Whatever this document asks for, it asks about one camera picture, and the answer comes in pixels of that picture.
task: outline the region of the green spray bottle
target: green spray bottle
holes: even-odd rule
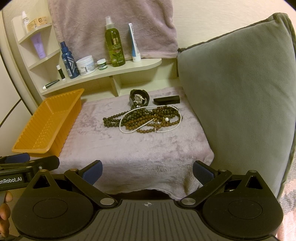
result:
[[[126,63],[118,30],[114,27],[111,16],[106,19],[105,38],[113,67],[119,67]]]

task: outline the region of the human hand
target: human hand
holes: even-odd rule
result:
[[[10,208],[7,205],[7,202],[11,202],[13,199],[12,193],[10,191],[6,191],[4,203],[0,206],[0,233],[2,237],[8,237],[9,235],[9,220],[10,217]]]

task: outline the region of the pile of necklaces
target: pile of necklaces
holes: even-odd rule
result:
[[[172,121],[174,117],[178,117],[178,120]],[[119,127],[122,133],[150,133],[150,132],[168,132],[177,128],[182,121],[183,117],[179,110],[174,106],[160,105],[160,106],[137,106],[132,105],[130,111],[125,111],[117,115],[113,115],[107,118],[103,118],[105,127]],[[144,126],[153,127],[148,130],[141,130]],[[172,129],[163,130],[165,127],[174,126]]]

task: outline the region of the gray pillow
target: gray pillow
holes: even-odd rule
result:
[[[295,152],[295,32],[288,16],[180,49],[187,98],[215,154],[211,167],[259,171],[280,197]]]

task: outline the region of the orange plastic basket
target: orange plastic basket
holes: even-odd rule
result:
[[[14,144],[13,152],[31,156],[59,156],[69,132],[81,111],[84,89],[45,99],[35,111]]]

